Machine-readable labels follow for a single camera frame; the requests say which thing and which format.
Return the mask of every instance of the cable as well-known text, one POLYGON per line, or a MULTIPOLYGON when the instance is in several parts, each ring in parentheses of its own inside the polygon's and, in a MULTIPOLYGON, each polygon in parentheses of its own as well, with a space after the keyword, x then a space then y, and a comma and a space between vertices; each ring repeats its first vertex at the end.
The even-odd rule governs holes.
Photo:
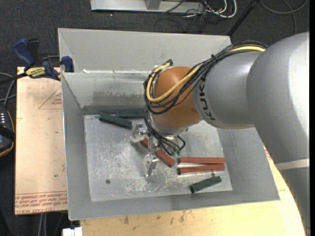
POLYGON ((43 215, 44 215, 43 213, 40 215, 37 236, 40 236, 40 233, 41 233, 41 224, 42 224, 42 221, 43 221, 43 215))
POLYGON ((202 78, 202 76, 205 76, 209 72, 209 70, 215 64, 217 64, 220 60, 224 59, 225 57, 229 55, 233 55, 236 53, 252 52, 252 51, 262 52, 264 50, 265 50, 265 47, 259 42, 246 41, 246 42, 230 45, 226 47, 224 50, 222 50, 221 52, 219 52, 217 55, 215 56, 213 55, 210 59, 192 67, 190 71, 186 74, 186 76, 184 76, 184 78, 180 80, 180 82, 178 82, 175 86, 173 86, 170 90, 168 90, 162 96, 154 99, 151 97, 154 78, 156 77, 158 73, 160 73, 163 70, 163 68, 158 67, 157 69, 153 71, 153 73, 148 77, 148 79, 143 84, 146 91, 145 102, 146 102, 147 109, 151 113, 156 114, 156 115, 163 114, 169 111, 172 107, 179 105, 183 101, 182 100, 180 103, 176 104, 180 95, 183 94, 193 83, 197 83, 202 78), (166 100, 170 96, 170 94, 178 87, 181 87, 179 92, 175 96, 173 96, 171 99, 166 100), (155 111, 153 110, 154 108, 163 108, 163 110, 155 111))
POLYGON ((206 10, 207 12, 211 12, 211 13, 214 13, 222 18, 232 18, 235 16, 236 12, 237 12, 237 3, 236 3, 236 0, 232 0, 233 1, 233 4, 234 4, 234 12, 231 14, 231 15, 228 15, 228 16, 225 16, 225 15, 222 15, 221 12, 217 11, 217 12, 214 12, 211 8, 210 10, 206 10))
POLYGON ((14 83, 15 83, 15 81, 12 81, 12 82, 11 82, 11 85, 10 85, 10 87, 9 87, 7 93, 6 93, 6 96, 5 96, 5 99, 4 99, 4 103, 3 103, 3 107, 4 107, 4 108, 6 107, 6 104, 7 104, 7 102, 8 102, 9 95, 10 95, 12 89, 13 89, 14 83))
POLYGON ((47 236, 47 213, 44 215, 44 235, 47 236))
MULTIPOLYGON (((296 34, 296 33, 297 33, 297 32, 296 32, 296 29, 297 29, 297 26, 296 26, 296 19, 295 19, 294 13, 292 12, 292 11, 296 11, 296 10, 292 10, 290 4, 289 4, 286 0, 282 0, 282 1, 287 5, 287 7, 288 7, 289 10, 290 10, 289 13, 291 13, 292 18, 293 18, 293 23, 294 23, 294 34, 296 34)), ((274 10, 269 9, 268 7, 266 7, 266 6, 262 3, 262 1, 261 1, 261 5, 262 5, 263 7, 265 7, 267 10, 269 10, 269 11, 271 11, 271 12, 273 12, 273 13, 282 14, 282 13, 279 13, 279 12, 276 12, 276 11, 274 11, 274 10)))
POLYGON ((277 13, 277 14, 290 14, 290 13, 293 13, 293 12, 296 12, 296 11, 302 9, 302 8, 306 5, 307 1, 308 1, 308 0, 305 0, 304 3, 303 3, 300 7, 296 8, 296 9, 293 9, 293 10, 290 8, 290 6, 288 6, 288 7, 289 7, 289 11, 276 11, 276 10, 272 10, 272 9, 268 8, 262 1, 260 1, 260 2, 261 2, 261 5, 262 5, 262 6, 264 6, 267 10, 269 10, 269 11, 271 11, 271 12, 273 12, 273 13, 277 13))
MULTIPOLYGON (((13 77, 13 76, 10 75, 10 74, 2 73, 2 72, 0 72, 0 75, 6 76, 6 77, 9 77, 9 78, 13 77)), ((10 93, 11 93, 11 91, 12 91, 12 89, 13 89, 14 83, 15 83, 15 80, 11 82, 11 85, 9 86, 9 89, 8 89, 8 91, 7 91, 7 93, 6 93, 5 98, 0 99, 0 101, 4 101, 4 103, 3 103, 3 106, 4 106, 4 107, 6 107, 6 104, 7 104, 7 102, 8 102, 9 99, 12 99, 12 98, 14 98, 14 97, 16 96, 16 94, 15 94, 15 95, 12 95, 12 96, 9 96, 10 93)))
POLYGON ((182 5, 184 2, 186 2, 187 0, 183 0, 183 1, 181 1, 178 5, 176 5, 175 7, 173 7, 173 8, 171 8, 171 9, 169 9, 169 10, 167 10, 167 11, 165 11, 165 12, 163 12, 162 13, 162 15, 163 14, 166 14, 166 13, 169 13, 169 12, 171 12, 171 11, 173 11, 173 10, 175 10, 176 8, 178 8, 180 5, 182 5))
POLYGON ((58 223, 57 223, 57 226, 56 226, 56 229, 55 229, 55 232, 54 232, 53 236, 57 235, 57 232, 58 232, 58 229, 59 229, 59 225, 61 223, 61 220, 62 220, 63 216, 64 216, 64 213, 61 214, 60 219, 58 220, 58 223))

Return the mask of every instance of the green wooden block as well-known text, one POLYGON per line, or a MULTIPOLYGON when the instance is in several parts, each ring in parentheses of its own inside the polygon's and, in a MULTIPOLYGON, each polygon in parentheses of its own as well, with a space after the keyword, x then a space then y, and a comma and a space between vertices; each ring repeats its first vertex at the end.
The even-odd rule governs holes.
POLYGON ((190 186, 190 190, 191 193, 195 193, 197 191, 201 191, 205 188, 208 188, 210 186, 213 186, 215 184, 218 184, 222 182, 221 177, 217 176, 217 177, 211 177, 209 179, 203 180, 199 183, 195 183, 193 185, 190 186))
POLYGON ((126 120, 126 119, 123 119, 120 117, 112 116, 112 115, 104 113, 104 112, 100 113, 99 120, 117 125, 119 127, 124 127, 124 128, 129 128, 129 129, 132 128, 132 122, 130 120, 126 120))
POLYGON ((144 110, 118 110, 116 116, 120 118, 144 118, 144 110))

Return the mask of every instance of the gray robot arm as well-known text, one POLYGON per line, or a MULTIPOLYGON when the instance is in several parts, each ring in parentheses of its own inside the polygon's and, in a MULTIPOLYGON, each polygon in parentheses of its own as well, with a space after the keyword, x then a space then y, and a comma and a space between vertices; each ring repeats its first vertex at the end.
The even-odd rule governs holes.
POLYGON ((310 227, 309 33, 261 53, 221 60, 193 92, 197 112, 218 128, 255 127, 310 227))

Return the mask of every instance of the yellow cable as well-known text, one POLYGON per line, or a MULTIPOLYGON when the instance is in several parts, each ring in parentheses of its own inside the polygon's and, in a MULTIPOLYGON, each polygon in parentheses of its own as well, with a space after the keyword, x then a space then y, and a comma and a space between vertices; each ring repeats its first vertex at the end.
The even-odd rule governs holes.
POLYGON ((161 95, 160 97, 158 98, 152 98, 150 96, 150 87, 151 87, 151 82, 152 80, 148 82, 148 85, 147 85, 147 99, 151 102, 160 102, 164 99, 166 99, 172 92, 174 92, 176 90, 176 88, 178 88, 181 84, 187 82, 194 74, 195 72, 198 71, 198 69, 194 69, 193 71, 191 71, 188 75, 186 75, 184 78, 182 78, 177 84, 175 84, 171 89, 169 89, 166 93, 164 93, 163 95, 161 95))
MULTIPOLYGON (((242 47, 232 49, 229 52, 241 51, 241 50, 251 50, 251 51, 258 51, 258 52, 264 52, 265 51, 264 48, 258 47, 258 46, 242 46, 242 47)), ((148 85, 146 88, 146 95, 147 95, 147 99, 153 103, 160 102, 160 101, 166 99, 172 92, 174 92, 176 90, 176 88, 178 88, 181 84, 187 82, 198 71, 198 68, 194 69, 188 75, 186 75, 184 78, 182 78, 176 85, 174 85, 171 89, 169 89, 166 93, 164 93, 163 95, 161 95, 158 98, 152 98, 150 95, 151 84, 152 84, 156 74, 168 66, 169 66, 169 63, 155 69, 153 71, 153 75, 150 77, 150 79, 148 81, 148 85)))
POLYGON ((242 47, 237 47, 235 49, 232 49, 230 52, 242 51, 242 50, 251 50, 251 51, 258 51, 258 52, 265 51, 264 48, 258 47, 258 46, 242 46, 242 47))

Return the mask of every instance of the blue clamp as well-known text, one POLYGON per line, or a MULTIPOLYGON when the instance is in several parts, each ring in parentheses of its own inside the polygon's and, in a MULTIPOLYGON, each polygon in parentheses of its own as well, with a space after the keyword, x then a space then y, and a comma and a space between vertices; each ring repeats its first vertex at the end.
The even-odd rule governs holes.
MULTIPOLYGON (((26 46, 27 40, 25 38, 20 39, 13 46, 14 53, 27 63, 24 68, 26 75, 33 79, 37 78, 49 78, 53 80, 60 80, 60 73, 50 66, 48 61, 44 61, 42 66, 34 66, 35 60, 31 56, 26 46)), ((69 56, 62 57, 62 64, 65 72, 74 72, 74 66, 72 59, 69 56)))

